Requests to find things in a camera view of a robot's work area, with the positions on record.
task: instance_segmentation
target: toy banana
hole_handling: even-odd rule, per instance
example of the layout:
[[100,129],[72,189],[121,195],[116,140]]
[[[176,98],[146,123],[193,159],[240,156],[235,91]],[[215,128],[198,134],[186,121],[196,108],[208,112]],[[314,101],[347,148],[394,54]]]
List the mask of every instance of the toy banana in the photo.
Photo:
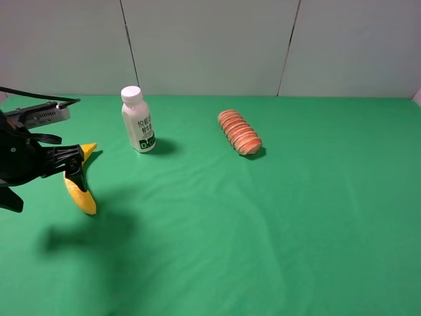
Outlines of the toy banana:
[[[81,145],[82,150],[84,151],[84,163],[88,160],[89,156],[93,153],[93,150],[97,147],[96,143]],[[74,203],[86,214],[95,215],[97,213],[97,205],[93,200],[91,192],[83,192],[73,181],[64,178],[64,183],[68,193],[72,197]]]

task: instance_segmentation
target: white bottle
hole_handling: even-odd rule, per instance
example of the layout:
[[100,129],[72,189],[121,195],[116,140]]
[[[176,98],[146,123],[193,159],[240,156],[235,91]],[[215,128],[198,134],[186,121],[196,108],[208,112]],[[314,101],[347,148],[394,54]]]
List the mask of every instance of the white bottle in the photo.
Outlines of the white bottle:
[[146,153],[155,146],[151,112],[143,100],[139,87],[128,86],[121,90],[123,100],[123,120],[129,134],[130,143],[140,153]]

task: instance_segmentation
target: green cloth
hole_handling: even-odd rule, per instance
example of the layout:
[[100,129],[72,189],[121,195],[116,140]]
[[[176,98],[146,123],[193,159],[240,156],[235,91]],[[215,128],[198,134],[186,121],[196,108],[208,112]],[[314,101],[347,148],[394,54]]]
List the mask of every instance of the green cloth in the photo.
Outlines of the green cloth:
[[[36,132],[97,142],[88,217],[62,175],[0,212],[4,316],[421,315],[421,110],[405,99],[146,97],[157,145],[117,96]],[[3,109],[36,103],[8,99]],[[266,150],[239,156],[238,110]]]

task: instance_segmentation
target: black cable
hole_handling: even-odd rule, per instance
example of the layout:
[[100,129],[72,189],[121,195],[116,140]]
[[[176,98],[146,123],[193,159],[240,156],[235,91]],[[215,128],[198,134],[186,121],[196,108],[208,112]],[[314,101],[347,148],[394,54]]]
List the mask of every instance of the black cable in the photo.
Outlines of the black cable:
[[34,99],[44,99],[44,100],[63,101],[63,102],[79,102],[80,101],[80,99],[72,99],[70,97],[53,97],[51,95],[30,93],[30,92],[10,89],[6,87],[2,87],[2,86],[0,86],[0,92],[21,95],[22,97],[33,97]]
[[37,142],[51,144],[51,145],[60,145],[62,139],[60,136],[52,134],[40,134],[40,133],[31,133],[30,138],[36,140]]

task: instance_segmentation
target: white cap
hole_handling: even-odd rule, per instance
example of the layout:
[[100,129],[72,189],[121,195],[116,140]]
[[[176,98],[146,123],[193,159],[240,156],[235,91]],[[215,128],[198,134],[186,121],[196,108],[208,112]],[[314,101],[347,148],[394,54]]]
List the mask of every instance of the white cap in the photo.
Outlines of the white cap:
[[128,86],[121,90],[121,99],[125,104],[138,104],[143,100],[143,94],[139,87]]

